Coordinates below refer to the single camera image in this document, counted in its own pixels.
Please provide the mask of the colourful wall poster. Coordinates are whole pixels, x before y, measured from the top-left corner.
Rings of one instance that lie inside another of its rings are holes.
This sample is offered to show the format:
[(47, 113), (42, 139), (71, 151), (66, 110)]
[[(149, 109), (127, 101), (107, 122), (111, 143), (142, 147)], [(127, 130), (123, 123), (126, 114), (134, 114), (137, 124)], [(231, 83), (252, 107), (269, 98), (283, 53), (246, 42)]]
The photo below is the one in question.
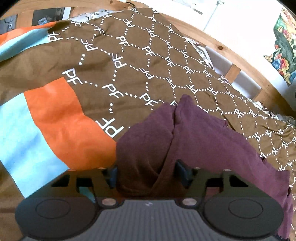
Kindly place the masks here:
[(264, 58), (290, 86), (295, 82), (295, 18), (288, 10), (281, 10), (273, 33), (275, 51)]

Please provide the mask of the wooden bed frame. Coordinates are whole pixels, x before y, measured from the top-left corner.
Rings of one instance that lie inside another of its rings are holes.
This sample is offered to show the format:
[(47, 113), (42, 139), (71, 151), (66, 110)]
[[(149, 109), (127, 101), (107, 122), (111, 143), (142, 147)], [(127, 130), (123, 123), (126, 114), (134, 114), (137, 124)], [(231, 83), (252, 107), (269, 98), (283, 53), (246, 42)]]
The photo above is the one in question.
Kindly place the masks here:
[[(18, 28), (29, 27), (32, 24), (34, 11), (66, 7), (74, 8), (74, 11), (81, 14), (84, 10), (110, 9), (121, 11), (132, 7), (147, 8), (148, 6), (137, 1), (1, 1), (1, 19), (17, 15), (16, 26)], [(252, 78), (260, 86), (258, 94), (253, 98), (254, 101), (261, 102), (270, 110), (275, 110), (278, 107), (280, 114), (295, 117), (295, 111), (280, 92), (264, 77), (262, 72), (249, 64), (243, 57), (189, 23), (185, 23), (170, 15), (162, 14), (162, 16), (171, 22), (183, 35), (201, 42), (229, 60), (232, 65), (226, 73), (226, 78), (231, 83), (234, 82), (241, 71), (244, 71)]]

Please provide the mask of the maroon long-sleeve shirt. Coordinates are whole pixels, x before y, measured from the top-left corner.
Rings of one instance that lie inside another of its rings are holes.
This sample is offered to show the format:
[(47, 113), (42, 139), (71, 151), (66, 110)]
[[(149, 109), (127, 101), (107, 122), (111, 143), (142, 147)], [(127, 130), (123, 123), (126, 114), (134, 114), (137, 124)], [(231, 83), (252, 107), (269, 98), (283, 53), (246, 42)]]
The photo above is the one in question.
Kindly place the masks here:
[(118, 140), (116, 188), (125, 197), (182, 196), (184, 187), (173, 179), (178, 160), (212, 173), (232, 170), (267, 193), (284, 210), (278, 234), (288, 238), (293, 216), (290, 173), (276, 170), (245, 137), (198, 108), (188, 95), (176, 106), (162, 104)]

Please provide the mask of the brown patterned PF duvet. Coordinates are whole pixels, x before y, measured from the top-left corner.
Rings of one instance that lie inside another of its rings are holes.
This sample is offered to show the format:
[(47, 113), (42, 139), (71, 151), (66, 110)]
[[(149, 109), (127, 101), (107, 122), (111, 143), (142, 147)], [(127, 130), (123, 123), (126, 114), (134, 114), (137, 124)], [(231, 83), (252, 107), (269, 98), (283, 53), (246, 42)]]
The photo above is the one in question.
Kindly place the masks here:
[(131, 9), (1, 35), (1, 217), (66, 170), (116, 163), (118, 140), (184, 95), (290, 173), (293, 206), (295, 128), (236, 91), (155, 10)]

